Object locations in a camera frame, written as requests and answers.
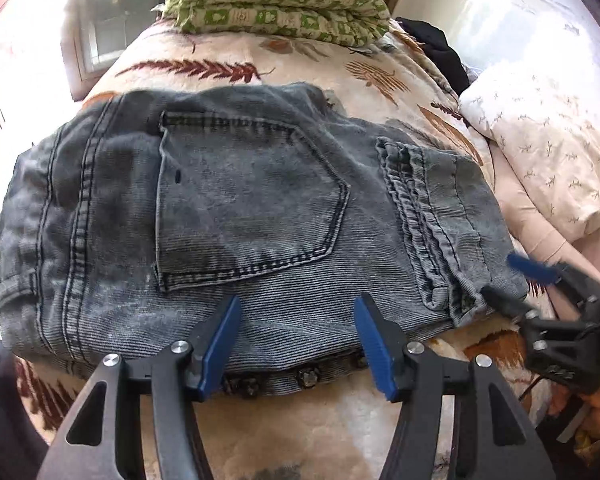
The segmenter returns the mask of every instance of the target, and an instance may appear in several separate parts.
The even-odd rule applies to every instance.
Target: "black cloth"
[[[460,95],[469,88],[469,78],[464,71],[460,57],[446,42],[445,33],[427,22],[395,19],[404,31],[411,34],[420,43],[427,57],[435,63],[442,75],[449,81],[451,88]]]
[[[20,400],[13,355],[0,342],[0,480],[35,480],[46,450]]]

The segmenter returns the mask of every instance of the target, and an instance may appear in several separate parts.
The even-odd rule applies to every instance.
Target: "black cable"
[[[518,397],[519,402],[522,402],[522,399],[528,396],[528,394],[531,393],[531,390],[533,390],[536,387],[536,384],[542,381],[542,379],[544,379],[544,377],[542,376],[536,377],[536,380],[533,381],[529,386],[527,386],[525,391],[520,394],[520,396]]]

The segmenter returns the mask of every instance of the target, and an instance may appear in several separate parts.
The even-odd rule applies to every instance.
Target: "green checkered fabric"
[[[186,32],[255,32],[365,46],[389,30],[383,0],[165,0]]]

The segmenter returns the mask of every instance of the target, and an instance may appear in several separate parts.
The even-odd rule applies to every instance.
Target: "beige blanket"
[[[220,85],[308,81],[336,110],[404,128],[416,142],[456,150],[480,164],[494,186],[485,139],[458,114],[458,100],[435,65],[401,30],[350,49],[313,40],[248,33],[182,34],[171,22],[147,29],[93,88],[87,101],[137,88],[200,91]],[[548,298],[530,301],[551,316]],[[497,316],[429,342],[439,354],[490,355],[516,391],[533,380],[513,326]],[[82,383],[40,365],[18,364],[18,386],[43,436],[51,441]],[[536,420],[549,396],[540,383],[524,407]],[[375,389],[368,370],[285,397],[242,400],[222,394],[196,406],[200,432],[218,480],[370,480],[379,476],[400,406]],[[446,399],[434,478],[446,478],[452,432]],[[142,404],[142,437],[150,480],[158,478],[150,402]]]

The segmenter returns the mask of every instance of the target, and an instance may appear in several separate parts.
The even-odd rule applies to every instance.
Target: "gray denim jeans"
[[[354,298],[412,338],[527,288],[478,166],[343,117],[307,84],[135,91],[21,154],[0,216],[8,348],[86,376],[155,354],[237,294],[226,389],[284,394],[363,365]]]

